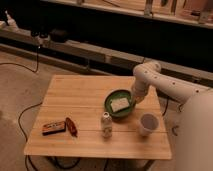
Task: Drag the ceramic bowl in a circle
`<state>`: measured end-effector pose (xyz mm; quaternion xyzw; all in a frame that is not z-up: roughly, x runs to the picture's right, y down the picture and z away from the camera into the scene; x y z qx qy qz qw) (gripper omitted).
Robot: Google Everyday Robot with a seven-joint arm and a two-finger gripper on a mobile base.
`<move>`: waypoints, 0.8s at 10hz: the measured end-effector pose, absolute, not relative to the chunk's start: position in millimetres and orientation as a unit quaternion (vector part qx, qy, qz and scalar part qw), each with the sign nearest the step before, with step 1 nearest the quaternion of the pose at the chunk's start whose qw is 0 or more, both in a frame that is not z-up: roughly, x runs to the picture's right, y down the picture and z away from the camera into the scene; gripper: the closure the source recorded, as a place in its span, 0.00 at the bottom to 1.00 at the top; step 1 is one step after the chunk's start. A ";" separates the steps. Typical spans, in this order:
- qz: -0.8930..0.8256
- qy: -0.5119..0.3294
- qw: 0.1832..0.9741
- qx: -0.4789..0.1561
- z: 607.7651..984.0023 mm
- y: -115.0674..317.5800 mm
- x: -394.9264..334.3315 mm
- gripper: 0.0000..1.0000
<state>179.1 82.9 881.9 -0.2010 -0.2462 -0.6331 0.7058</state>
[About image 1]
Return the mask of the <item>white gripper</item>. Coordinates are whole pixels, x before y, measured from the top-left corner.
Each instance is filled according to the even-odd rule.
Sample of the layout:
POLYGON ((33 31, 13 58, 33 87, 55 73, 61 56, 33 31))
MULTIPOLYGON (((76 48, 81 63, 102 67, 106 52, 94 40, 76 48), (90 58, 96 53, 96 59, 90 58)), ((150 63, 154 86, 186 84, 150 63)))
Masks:
POLYGON ((135 80, 133 85, 131 86, 131 98, 135 103, 140 103, 144 100, 145 96, 148 94, 149 85, 135 80))

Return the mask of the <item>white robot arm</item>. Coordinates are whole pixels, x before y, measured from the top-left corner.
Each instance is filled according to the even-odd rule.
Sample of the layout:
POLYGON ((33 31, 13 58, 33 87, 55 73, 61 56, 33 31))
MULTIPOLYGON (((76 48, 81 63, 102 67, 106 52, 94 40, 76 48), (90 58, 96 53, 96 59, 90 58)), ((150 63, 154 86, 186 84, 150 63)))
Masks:
POLYGON ((161 74, 157 61, 136 65, 132 98, 140 103, 149 86, 183 104, 174 171, 213 171, 213 87, 161 74))

